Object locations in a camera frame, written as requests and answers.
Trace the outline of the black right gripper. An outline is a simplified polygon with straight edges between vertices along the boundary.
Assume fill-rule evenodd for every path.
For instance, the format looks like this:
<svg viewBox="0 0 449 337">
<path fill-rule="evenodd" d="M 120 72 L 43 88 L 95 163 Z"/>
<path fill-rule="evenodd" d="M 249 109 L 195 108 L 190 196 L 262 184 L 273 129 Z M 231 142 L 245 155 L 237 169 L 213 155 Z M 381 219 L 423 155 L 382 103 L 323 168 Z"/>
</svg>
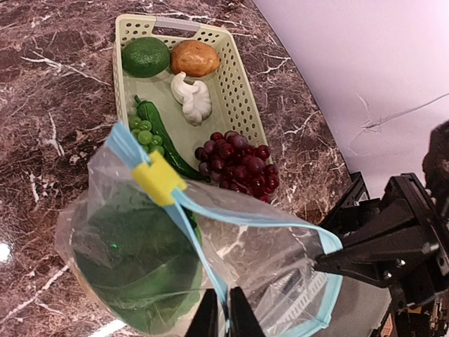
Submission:
<svg viewBox="0 0 449 337">
<path fill-rule="evenodd" d="M 447 221 L 413 173 L 389 179 L 378 215 L 316 259 L 314 269 L 389 287 L 398 309 L 416 308 L 448 290 Z"/>
</svg>

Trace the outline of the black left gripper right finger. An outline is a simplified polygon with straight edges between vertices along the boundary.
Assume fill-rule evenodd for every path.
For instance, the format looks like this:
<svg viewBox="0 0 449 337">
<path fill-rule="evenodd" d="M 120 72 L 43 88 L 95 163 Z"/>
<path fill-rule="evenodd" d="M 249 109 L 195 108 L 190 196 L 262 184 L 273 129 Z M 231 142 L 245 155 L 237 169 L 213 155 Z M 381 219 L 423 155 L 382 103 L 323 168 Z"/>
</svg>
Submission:
<svg viewBox="0 0 449 337">
<path fill-rule="evenodd" d="M 265 337 L 240 287 L 235 287 L 230 291 L 230 336 Z"/>
</svg>

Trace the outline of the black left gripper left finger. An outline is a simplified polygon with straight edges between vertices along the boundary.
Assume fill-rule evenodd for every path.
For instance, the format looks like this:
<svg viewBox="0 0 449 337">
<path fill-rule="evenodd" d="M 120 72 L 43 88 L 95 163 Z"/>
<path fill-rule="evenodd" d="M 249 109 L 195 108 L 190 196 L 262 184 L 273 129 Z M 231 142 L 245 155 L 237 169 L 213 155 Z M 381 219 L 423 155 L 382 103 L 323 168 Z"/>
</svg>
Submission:
<svg viewBox="0 0 449 337">
<path fill-rule="evenodd" d="M 218 337 L 217 294 L 207 289 L 185 337 Z"/>
</svg>

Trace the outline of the clear zip top bag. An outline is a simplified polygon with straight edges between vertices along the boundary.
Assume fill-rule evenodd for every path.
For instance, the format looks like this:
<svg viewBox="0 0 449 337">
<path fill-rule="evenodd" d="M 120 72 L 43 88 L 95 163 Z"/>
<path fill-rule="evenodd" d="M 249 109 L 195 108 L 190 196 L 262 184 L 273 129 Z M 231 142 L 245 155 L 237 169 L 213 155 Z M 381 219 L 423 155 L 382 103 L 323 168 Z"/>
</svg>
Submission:
<svg viewBox="0 0 449 337">
<path fill-rule="evenodd" d="M 112 312 L 74 258 L 73 217 L 85 203 L 92 214 L 124 185 L 145 193 L 169 215 L 203 268 L 199 302 L 157 336 L 185 335 L 207 289 L 217 294 L 218 333 L 228 336 L 235 287 L 243 290 L 265 336 L 312 336 L 329 325 L 342 278 L 314 265 L 322 253 L 342 248 L 334 234 L 253 197 L 181 178 L 161 154 L 147 154 L 121 123 L 91 157 L 88 189 L 60 213 L 55 231 L 56 251 L 104 308 Z"/>
</svg>

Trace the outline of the green toy leafy vegetable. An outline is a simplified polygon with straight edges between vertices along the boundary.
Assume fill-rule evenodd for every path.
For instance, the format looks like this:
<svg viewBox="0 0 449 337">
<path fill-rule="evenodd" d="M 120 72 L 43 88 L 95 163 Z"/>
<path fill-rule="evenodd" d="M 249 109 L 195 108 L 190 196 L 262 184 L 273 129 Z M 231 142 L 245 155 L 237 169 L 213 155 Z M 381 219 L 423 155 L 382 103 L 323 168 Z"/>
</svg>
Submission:
<svg viewBox="0 0 449 337">
<path fill-rule="evenodd" d="M 202 264 L 190 241 L 150 198 L 124 185 L 92 214 L 74 214 L 72 249 L 100 300 L 143 333 L 168 333 L 199 302 Z"/>
</svg>

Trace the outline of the dark red toy grapes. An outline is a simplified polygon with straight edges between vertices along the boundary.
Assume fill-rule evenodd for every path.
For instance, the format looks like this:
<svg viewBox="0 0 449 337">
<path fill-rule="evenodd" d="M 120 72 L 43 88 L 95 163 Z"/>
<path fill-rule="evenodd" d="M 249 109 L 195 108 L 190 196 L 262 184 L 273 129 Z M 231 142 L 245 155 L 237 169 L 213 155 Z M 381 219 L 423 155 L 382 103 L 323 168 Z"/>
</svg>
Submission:
<svg viewBox="0 0 449 337">
<path fill-rule="evenodd" d="M 218 187 L 269 203 L 280 185 L 279 170 L 271 163 L 267 145 L 255 146 L 250 138 L 230 130 L 214 132 L 194 151 L 199 173 Z"/>
</svg>

